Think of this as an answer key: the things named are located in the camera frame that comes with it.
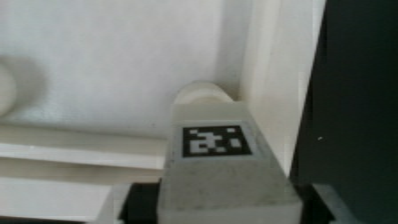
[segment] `curved white object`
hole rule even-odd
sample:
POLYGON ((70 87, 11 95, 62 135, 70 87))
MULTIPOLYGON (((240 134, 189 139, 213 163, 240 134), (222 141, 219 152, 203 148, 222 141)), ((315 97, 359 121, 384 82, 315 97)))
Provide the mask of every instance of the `curved white object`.
POLYGON ((178 93, 174 104, 215 102, 233 102, 233 99, 221 87, 210 82, 194 82, 189 84, 178 93))
POLYGON ((14 102, 16 82, 7 69, 0 65, 0 116, 9 112, 14 102))

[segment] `qr-like marker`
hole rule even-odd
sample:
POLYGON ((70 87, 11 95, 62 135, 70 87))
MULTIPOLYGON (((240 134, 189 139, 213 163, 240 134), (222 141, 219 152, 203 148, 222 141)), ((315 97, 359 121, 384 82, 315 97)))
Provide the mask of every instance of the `qr-like marker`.
POLYGON ((240 126, 183 128, 183 157, 251 154, 240 126))

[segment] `black panel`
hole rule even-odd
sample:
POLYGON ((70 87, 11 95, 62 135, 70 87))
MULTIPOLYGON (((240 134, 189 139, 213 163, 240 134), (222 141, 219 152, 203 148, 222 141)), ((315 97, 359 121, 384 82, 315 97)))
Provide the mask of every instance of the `black panel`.
POLYGON ((313 185, 295 185, 304 202, 301 224, 329 224, 336 220, 313 185))
POLYGON ((370 224, 398 223, 396 3, 329 0, 292 170, 370 224))
POLYGON ((125 224, 157 224, 160 184, 133 184, 119 219, 125 224))

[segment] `white molding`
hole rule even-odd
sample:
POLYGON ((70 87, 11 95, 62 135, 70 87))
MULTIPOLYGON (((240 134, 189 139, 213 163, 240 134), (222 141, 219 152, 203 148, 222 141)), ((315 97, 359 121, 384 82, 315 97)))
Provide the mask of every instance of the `white molding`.
POLYGON ((256 0, 242 100, 290 173, 325 0, 256 0))
POLYGON ((0 158, 164 169, 167 141, 0 126, 0 158))

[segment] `white ledge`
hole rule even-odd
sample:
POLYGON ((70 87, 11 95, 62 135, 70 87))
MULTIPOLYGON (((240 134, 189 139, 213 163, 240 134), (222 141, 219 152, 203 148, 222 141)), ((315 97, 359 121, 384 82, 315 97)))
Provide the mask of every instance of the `white ledge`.
POLYGON ((112 186, 155 183, 160 176, 153 169, 0 158, 0 216, 91 222, 112 186))
POLYGON ((0 126, 0 158, 164 169, 167 141, 0 126))

